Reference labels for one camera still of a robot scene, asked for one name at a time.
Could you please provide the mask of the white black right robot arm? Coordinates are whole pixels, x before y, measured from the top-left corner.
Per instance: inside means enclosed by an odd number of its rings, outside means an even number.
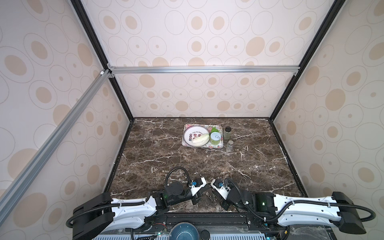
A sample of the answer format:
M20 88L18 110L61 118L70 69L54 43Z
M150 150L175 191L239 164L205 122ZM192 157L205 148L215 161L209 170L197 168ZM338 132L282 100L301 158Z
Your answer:
M270 192L251 193L242 190L229 178L213 180L211 187L221 197L221 205L225 210L234 206L267 225L322 225L338 228L346 234L363 235L367 232L363 223L376 218L373 210L354 204L342 192L333 192L331 196L320 198L289 197Z

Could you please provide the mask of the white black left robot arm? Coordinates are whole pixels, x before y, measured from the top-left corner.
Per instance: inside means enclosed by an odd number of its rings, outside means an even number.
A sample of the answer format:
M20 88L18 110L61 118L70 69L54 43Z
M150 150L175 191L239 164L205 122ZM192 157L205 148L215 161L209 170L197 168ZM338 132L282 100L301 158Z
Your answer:
M66 227L74 240L91 240L103 231L138 229L145 219L166 213L171 206L192 202L196 205L209 189L205 178L191 179L183 167L175 167L165 177L164 187L149 192L146 198L122 200L102 193L73 210Z

